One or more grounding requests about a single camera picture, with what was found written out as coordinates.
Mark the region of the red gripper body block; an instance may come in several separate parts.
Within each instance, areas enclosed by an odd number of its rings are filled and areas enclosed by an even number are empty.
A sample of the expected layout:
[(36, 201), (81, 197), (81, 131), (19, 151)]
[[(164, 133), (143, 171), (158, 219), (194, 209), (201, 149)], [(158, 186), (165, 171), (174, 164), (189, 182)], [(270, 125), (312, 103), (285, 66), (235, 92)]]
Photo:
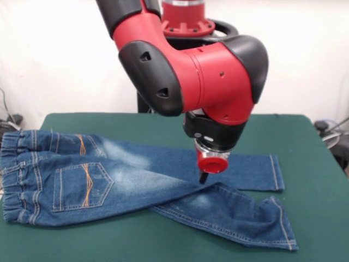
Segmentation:
[(195, 142), (197, 165), (202, 172), (218, 174), (228, 167), (228, 152), (213, 151)]

